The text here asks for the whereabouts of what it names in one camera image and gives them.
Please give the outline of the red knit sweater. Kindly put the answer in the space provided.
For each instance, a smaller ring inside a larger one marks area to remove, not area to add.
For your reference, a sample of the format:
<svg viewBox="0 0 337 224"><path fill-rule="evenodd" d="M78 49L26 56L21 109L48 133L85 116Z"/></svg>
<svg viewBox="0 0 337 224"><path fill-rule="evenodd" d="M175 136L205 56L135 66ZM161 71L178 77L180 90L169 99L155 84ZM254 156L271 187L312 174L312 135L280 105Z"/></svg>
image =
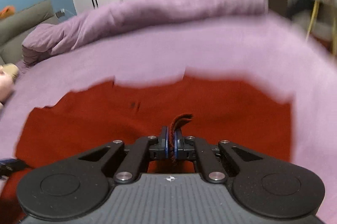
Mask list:
<svg viewBox="0 0 337 224"><path fill-rule="evenodd" d="M289 161L291 104L278 103L239 80L184 76L173 84L126 88L106 81L69 92L54 106L33 109L16 157L33 170L115 139L131 144L191 114L185 135L211 144L227 139Z"/></svg>

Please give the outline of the black clothing on table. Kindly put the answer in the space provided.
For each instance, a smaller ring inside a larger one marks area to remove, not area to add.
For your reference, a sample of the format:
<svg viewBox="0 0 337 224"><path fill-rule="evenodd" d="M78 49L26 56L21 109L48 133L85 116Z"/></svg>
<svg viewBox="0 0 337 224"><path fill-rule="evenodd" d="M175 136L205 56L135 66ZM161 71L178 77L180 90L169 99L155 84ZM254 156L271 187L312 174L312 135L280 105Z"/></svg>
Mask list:
<svg viewBox="0 0 337 224"><path fill-rule="evenodd" d="M314 10L315 0L292 0L290 5L286 10L286 18L289 20L293 20L293 18L304 12L309 10Z"/></svg>

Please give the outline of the purple bed sheet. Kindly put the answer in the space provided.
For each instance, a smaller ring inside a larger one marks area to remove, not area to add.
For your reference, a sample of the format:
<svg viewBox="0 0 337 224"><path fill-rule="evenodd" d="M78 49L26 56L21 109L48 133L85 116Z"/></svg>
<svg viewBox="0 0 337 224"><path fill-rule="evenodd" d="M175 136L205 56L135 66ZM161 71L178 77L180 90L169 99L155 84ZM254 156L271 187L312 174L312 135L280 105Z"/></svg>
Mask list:
<svg viewBox="0 0 337 224"><path fill-rule="evenodd" d="M319 216L336 222L336 63L300 28L273 13L150 27L36 64L18 78L1 113L1 157L14 155L35 107L52 106L71 90L108 78L146 86L184 74L245 76L278 100L293 97L292 161L323 180Z"/></svg>

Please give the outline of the pink plush toy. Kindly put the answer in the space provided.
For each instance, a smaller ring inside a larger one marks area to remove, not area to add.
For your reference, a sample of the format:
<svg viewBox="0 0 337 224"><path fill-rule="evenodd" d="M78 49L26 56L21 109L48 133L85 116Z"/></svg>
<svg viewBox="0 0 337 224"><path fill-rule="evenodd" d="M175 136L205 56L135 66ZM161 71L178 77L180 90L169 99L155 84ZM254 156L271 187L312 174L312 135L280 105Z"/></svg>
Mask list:
<svg viewBox="0 0 337 224"><path fill-rule="evenodd" d="M1 65L0 73L0 103L2 109L3 104L14 91L14 84L18 77L19 69L14 64L5 64Z"/></svg>

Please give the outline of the purple rolled duvet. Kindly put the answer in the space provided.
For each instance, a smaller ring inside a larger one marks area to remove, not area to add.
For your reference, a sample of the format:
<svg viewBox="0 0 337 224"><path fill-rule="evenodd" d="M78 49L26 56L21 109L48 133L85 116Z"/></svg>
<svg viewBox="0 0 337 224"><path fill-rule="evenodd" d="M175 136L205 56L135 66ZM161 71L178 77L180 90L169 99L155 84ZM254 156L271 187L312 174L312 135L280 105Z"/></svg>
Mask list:
<svg viewBox="0 0 337 224"><path fill-rule="evenodd" d="M38 25L22 42L27 66L106 37L137 29L221 16L261 15L266 0L130 0L85 11L65 22Z"/></svg>

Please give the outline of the orange object on headboard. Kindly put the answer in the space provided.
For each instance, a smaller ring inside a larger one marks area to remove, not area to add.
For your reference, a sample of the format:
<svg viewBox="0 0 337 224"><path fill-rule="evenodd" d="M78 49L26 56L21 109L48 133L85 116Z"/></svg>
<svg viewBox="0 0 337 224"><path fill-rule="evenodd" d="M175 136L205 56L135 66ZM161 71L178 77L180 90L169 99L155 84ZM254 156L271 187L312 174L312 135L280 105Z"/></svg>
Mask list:
<svg viewBox="0 0 337 224"><path fill-rule="evenodd" d="M12 5L6 6L0 11L0 19L3 20L15 14L15 7Z"/></svg>

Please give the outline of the wall socket with charger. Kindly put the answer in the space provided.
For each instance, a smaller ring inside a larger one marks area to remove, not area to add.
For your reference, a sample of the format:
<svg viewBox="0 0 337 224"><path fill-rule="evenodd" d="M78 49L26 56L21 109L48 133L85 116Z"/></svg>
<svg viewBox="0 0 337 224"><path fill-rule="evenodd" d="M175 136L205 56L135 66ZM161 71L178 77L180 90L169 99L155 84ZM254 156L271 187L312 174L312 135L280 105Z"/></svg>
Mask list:
<svg viewBox="0 0 337 224"><path fill-rule="evenodd" d="M67 16L69 15L70 13L68 12L68 10L66 9L60 9L59 11L55 12L55 16L59 19L61 17L64 17L64 16Z"/></svg>

